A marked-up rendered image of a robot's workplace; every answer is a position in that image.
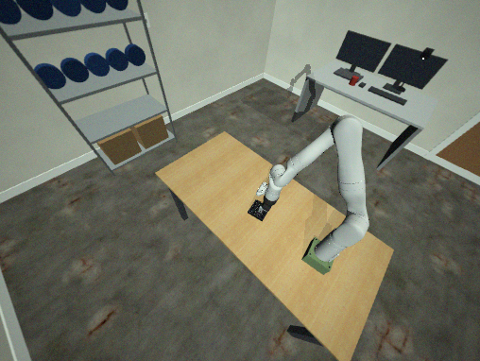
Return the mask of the black knob box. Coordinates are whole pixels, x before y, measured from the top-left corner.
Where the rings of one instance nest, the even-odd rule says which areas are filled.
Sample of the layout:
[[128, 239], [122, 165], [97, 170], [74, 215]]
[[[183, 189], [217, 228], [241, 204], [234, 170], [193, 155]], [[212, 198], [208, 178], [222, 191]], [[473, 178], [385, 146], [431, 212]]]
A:
[[[255, 201], [253, 202], [253, 204], [251, 205], [251, 207], [249, 208], [248, 210], [248, 214], [256, 217], [257, 219], [263, 221], [266, 214], [267, 214], [267, 211], [262, 211], [262, 213], [259, 213], [259, 207], [262, 206], [263, 207], [263, 203], [257, 199], [255, 199]], [[256, 210], [256, 208], [258, 210]]]

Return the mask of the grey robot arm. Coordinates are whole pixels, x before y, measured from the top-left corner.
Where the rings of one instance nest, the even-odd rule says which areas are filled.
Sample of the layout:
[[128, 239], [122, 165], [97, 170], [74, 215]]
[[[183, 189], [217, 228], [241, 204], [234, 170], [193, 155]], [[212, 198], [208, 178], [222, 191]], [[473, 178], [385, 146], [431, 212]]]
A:
[[[347, 247], [359, 242], [369, 228], [366, 208], [366, 183], [361, 155], [362, 124], [353, 115], [338, 117], [320, 136], [283, 165], [274, 165], [269, 172], [267, 192], [277, 196], [294, 177], [316, 160], [329, 147], [336, 145], [337, 180], [341, 196], [347, 204], [344, 221], [315, 246], [315, 255], [331, 262]], [[285, 173], [284, 173], [285, 172]]]

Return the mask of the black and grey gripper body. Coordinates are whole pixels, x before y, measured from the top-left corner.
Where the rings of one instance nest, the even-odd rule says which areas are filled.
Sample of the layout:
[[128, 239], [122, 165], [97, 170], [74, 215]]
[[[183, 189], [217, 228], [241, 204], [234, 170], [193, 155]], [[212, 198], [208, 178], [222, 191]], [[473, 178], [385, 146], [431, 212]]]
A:
[[272, 205], [276, 204], [277, 200], [280, 197], [280, 194], [278, 194], [277, 196], [272, 196], [267, 192], [267, 183], [266, 182], [263, 182], [256, 192], [256, 196], [259, 197], [261, 195], [264, 195], [264, 204], [263, 204], [262, 208], [264, 210], [268, 211], [268, 212], [269, 212], [270, 208], [272, 207]]

